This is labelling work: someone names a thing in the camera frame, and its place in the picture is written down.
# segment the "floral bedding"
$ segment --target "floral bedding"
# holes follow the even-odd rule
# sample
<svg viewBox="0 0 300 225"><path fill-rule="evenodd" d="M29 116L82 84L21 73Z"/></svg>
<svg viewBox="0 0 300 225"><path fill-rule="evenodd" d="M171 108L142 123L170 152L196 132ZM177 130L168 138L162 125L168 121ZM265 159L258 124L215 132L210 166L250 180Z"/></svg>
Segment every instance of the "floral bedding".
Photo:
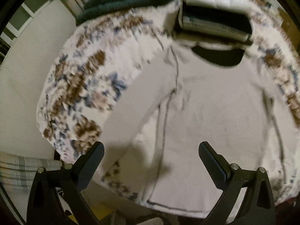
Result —
<svg viewBox="0 0 300 225"><path fill-rule="evenodd" d="M50 68L37 106L39 130L63 161L74 163L98 140L122 93L149 60L172 42L170 31L179 3L175 0L158 8L101 16L80 25L65 42ZM254 3L249 17L254 44L247 51L266 63L300 128L299 57L281 27ZM147 133L143 128L135 143L155 138L156 114L146 124L150 126ZM121 180L124 162L116 162L96 180L121 197L138 202L138 190ZM277 150L266 154L263 166L277 204L298 194L298 168L292 177L283 178Z"/></svg>

